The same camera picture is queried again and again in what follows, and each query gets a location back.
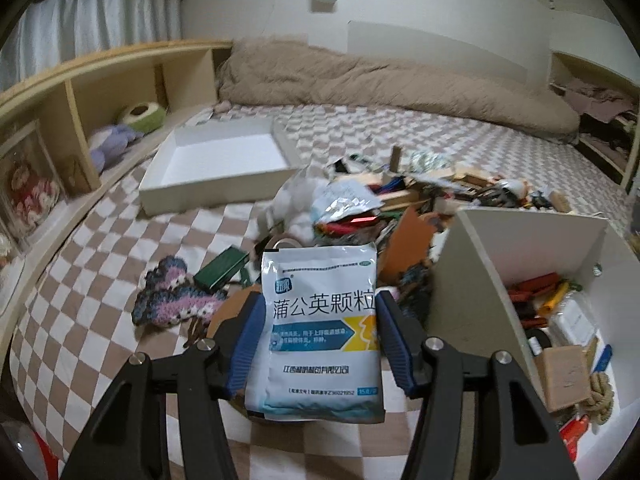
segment brown and white checkered fabric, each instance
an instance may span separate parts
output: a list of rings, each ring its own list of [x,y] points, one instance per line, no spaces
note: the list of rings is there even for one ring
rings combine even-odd
[[[324,165],[357,150],[383,162],[394,144],[405,152],[435,150],[526,178],[535,187],[562,189],[579,212],[604,211],[618,229],[624,226],[625,196],[571,146],[494,124],[394,108],[235,107],[221,120],[253,115],[281,121],[307,162]],[[187,324],[142,331],[131,323],[145,269],[177,254],[195,272],[229,245],[249,249],[257,234],[257,204],[145,218],[138,184],[148,164],[116,184],[75,229],[31,293],[15,330],[10,368],[16,393],[33,427],[62,460],[132,352],[152,358],[182,352]],[[239,477],[280,478],[286,471],[290,480],[399,478],[419,406],[405,399],[383,367],[384,424],[252,424],[222,402]],[[168,399],[167,413],[169,454],[179,476],[175,398]]]

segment ribbed blue pad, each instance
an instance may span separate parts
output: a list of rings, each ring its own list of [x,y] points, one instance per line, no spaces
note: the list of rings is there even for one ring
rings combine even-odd
[[[376,313],[378,316],[378,331],[382,336],[382,348],[389,361],[398,388],[410,397],[417,389],[414,381],[411,354],[407,348],[396,323],[386,306],[385,300],[376,295]]]
[[[230,397],[234,396],[238,390],[242,390],[246,384],[251,362],[254,360],[255,349],[258,348],[260,334],[264,328],[265,316],[266,304],[264,303],[264,296],[260,294],[244,324],[234,353],[231,356],[229,375],[225,386],[226,392]]]

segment blue arrow banner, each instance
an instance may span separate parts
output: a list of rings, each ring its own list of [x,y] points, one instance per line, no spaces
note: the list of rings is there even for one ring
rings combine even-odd
[[[275,352],[339,350],[354,334],[340,319],[274,325],[270,349]]]

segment brand logo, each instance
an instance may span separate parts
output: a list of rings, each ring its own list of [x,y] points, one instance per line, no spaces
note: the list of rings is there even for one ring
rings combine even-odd
[[[290,278],[280,278],[276,280],[276,294],[284,294],[292,289]]]

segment curtain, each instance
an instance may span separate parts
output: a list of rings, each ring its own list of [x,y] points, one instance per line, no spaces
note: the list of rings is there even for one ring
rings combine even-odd
[[[43,0],[0,50],[0,91],[60,62],[118,46],[179,40],[181,0]]]

